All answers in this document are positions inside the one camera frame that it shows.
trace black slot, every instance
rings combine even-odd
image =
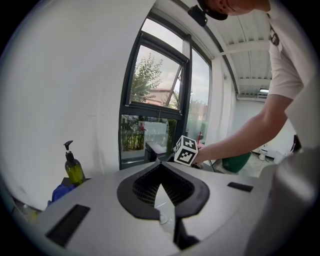
[[[236,182],[230,182],[228,184],[228,187],[231,187],[231,188],[234,188],[237,190],[246,191],[246,192],[251,192],[251,190],[254,188],[253,186],[244,185],[244,184],[240,184],[240,183],[236,183]]]
[[[51,229],[46,237],[56,244],[65,247],[73,236],[80,223],[88,214],[90,208],[76,204],[68,213]]]

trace white wall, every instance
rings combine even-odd
[[[125,70],[154,2],[47,1],[15,33],[0,67],[0,170],[17,199],[47,206],[68,140],[87,177],[119,169]]]
[[[232,123],[232,134],[240,129],[250,118],[257,115],[263,108],[263,102],[254,101],[240,101],[237,100],[235,104],[235,113]],[[270,142],[267,143],[268,156],[274,157],[275,152],[278,151],[282,155],[290,152],[296,134],[290,121],[284,124],[279,134]]]

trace tree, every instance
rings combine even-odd
[[[132,79],[130,100],[136,102],[145,102],[148,98],[155,96],[147,96],[151,89],[155,89],[161,83],[159,78],[162,71],[160,67],[163,59],[159,62],[155,61],[155,56],[150,52],[148,57],[143,57],[140,62],[135,65]]]

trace black cap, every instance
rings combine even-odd
[[[201,9],[207,14],[208,16],[218,20],[218,21],[224,21],[228,18],[228,14],[223,14],[220,12],[217,12],[216,10],[211,10],[207,3],[206,0],[197,0]]]

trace person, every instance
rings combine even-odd
[[[239,156],[271,141],[287,121],[286,108],[319,71],[311,43],[281,3],[273,0],[198,0],[198,3],[207,15],[220,21],[228,15],[252,10],[267,13],[272,80],[261,112],[234,135],[200,148],[193,163]]]

